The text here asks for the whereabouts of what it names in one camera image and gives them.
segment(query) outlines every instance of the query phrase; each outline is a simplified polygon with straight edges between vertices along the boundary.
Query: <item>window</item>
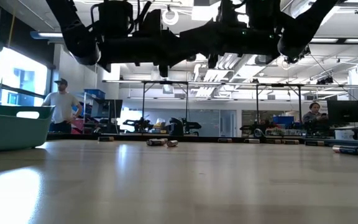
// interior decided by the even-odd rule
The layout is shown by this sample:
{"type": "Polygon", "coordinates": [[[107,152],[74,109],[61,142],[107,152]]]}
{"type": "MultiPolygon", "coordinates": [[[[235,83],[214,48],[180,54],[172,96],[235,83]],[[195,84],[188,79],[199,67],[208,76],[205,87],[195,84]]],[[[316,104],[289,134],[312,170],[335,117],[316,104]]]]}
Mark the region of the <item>window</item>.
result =
{"type": "Polygon", "coordinates": [[[0,105],[3,106],[41,106],[44,99],[0,89],[0,105]]]}
{"type": "Polygon", "coordinates": [[[0,83],[2,84],[44,95],[47,74],[48,68],[45,65],[12,49],[3,48],[0,52],[0,83]]]}

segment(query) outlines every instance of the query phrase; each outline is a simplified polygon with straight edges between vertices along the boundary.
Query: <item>ceiling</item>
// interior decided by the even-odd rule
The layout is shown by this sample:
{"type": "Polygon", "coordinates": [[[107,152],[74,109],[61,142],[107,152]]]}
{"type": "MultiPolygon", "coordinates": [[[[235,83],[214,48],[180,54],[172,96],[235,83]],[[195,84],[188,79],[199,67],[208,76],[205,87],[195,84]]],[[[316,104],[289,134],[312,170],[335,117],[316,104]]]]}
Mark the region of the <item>ceiling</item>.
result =
{"type": "MultiPolygon", "coordinates": [[[[92,4],[85,4],[80,2],[81,0],[75,1],[80,19],[86,26],[89,25],[91,23],[90,7],[92,4]]],[[[164,24],[164,27],[169,27],[169,29],[174,33],[202,26],[206,22],[192,20],[191,13],[193,0],[181,0],[181,6],[179,6],[177,4],[178,2],[175,2],[174,0],[161,1],[170,2],[172,8],[180,11],[179,20],[175,25],[168,26],[164,24]]],[[[286,6],[290,6],[288,3],[291,2],[293,1],[281,0],[281,7],[282,9],[286,9],[286,13],[288,13],[287,10],[290,8],[286,8],[286,6]]],[[[0,5],[12,13],[16,11],[16,16],[20,20],[24,21],[36,30],[42,32],[59,31],[58,23],[44,0],[0,0],[0,5]]],[[[166,5],[158,3],[153,7],[165,9],[166,5]]],[[[338,12],[327,21],[327,23],[320,27],[316,36],[358,37],[358,14],[354,14],[354,10],[355,8],[340,8],[340,10],[338,10],[338,12]]],[[[358,45],[311,45],[310,47],[312,55],[315,59],[309,56],[300,61],[297,65],[291,65],[288,68],[288,65],[283,62],[283,59],[278,58],[272,63],[273,67],[266,67],[260,71],[264,74],[263,79],[267,80],[270,77],[270,81],[278,82],[280,80],[284,80],[285,78],[287,78],[287,80],[288,78],[291,78],[290,80],[296,80],[294,82],[300,82],[302,80],[309,79],[309,77],[323,73],[324,70],[321,68],[323,67],[325,70],[332,70],[334,72],[334,77],[338,82],[346,82],[348,74],[347,70],[354,67],[354,65],[358,63],[358,45]]],[[[239,66],[241,61],[237,59],[237,62],[236,66],[239,66]]],[[[194,72],[196,65],[199,63],[205,63],[205,61],[200,60],[192,63],[181,62],[174,66],[172,70],[182,71],[183,74],[194,72]]],[[[157,70],[157,68],[151,63],[143,63],[140,67],[136,67],[134,64],[123,64],[121,67],[121,75],[123,75],[124,78],[136,74],[149,77],[152,71],[155,70],[157,70]]]]}

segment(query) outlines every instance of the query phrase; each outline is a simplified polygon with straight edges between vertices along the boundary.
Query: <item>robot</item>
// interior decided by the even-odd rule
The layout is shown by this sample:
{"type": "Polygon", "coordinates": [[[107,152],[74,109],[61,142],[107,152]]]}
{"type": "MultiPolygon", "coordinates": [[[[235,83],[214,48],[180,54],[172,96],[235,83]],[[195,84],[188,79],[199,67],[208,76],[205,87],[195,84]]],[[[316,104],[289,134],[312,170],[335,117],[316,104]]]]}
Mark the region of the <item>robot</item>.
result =
{"type": "Polygon", "coordinates": [[[151,1],[133,18],[132,4],[109,1],[91,8],[92,24],[85,27],[76,14],[73,0],[46,0],[60,24],[67,49],[83,65],[98,63],[109,71],[111,63],[152,62],[161,77],[168,68],[196,54],[215,67],[224,53],[257,54],[256,64],[268,64],[281,54],[295,63],[310,53],[308,44],[324,17],[347,0],[316,0],[297,18],[280,11],[280,0],[243,0],[233,4],[222,0],[216,21],[179,33],[162,29],[161,10],[147,12],[151,1]],[[246,4],[249,24],[239,22],[236,8],[246,4]],[[99,11],[95,21],[93,11],[99,11]]]}

